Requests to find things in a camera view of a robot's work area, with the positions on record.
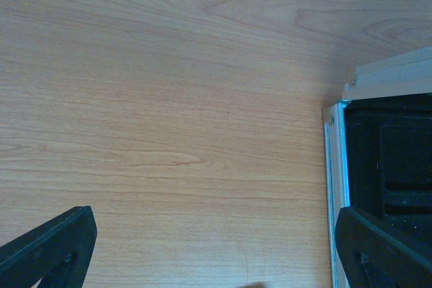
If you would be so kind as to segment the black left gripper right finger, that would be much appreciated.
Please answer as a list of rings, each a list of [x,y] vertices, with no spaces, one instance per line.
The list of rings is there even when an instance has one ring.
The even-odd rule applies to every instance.
[[[431,286],[431,246],[358,208],[339,211],[335,244],[351,287]]]

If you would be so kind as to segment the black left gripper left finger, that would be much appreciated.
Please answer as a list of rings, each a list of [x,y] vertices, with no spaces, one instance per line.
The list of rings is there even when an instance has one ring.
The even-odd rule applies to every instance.
[[[81,287],[97,239],[90,206],[76,206],[1,246],[2,287]]]

